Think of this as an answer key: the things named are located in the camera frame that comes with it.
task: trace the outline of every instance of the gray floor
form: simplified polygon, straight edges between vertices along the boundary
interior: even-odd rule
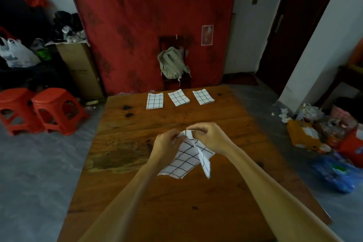
[[[231,85],[260,127],[310,187],[333,219],[331,228],[346,242],[363,237],[363,185],[352,194],[332,191],[309,166],[312,157],[291,145],[276,115],[277,95],[265,86]],[[56,242],[102,108],[71,136],[58,133],[10,137],[0,126],[0,240]]]

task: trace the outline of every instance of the red curtain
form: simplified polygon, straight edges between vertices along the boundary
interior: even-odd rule
[[[187,36],[193,87],[219,84],[233,1],[75,0],[108,95],[162,90],[158,36]],[[203,25],[214,25],[211,46]]]

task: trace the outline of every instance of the door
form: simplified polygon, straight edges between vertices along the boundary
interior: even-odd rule
[[[281,0],[256,76],[279,95],[330,0]]]

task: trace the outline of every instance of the gray backpack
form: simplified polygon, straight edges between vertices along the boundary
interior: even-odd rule
[[[190,69],[185,66],[182,54],[174,47],[163,50],[157,55],[157,59],[160,63],[160,70],[167,79],[178,79],[180,82],[184,72],[190,75]]]

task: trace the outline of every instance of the table surface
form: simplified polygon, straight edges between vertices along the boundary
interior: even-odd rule
[[[260,131],[228,86],[206,87],[214,103],[146,109],[147,93],[108,98],[58,242],[77,241],[148,160],[156,136],[216,122],[270,176],[323,222],[329,216]],[[271,241],[274,235],[246,183],[223,156],[211,158],[211,178],[198,165],[183,179],[157,176],[143,196],[128,241]]]

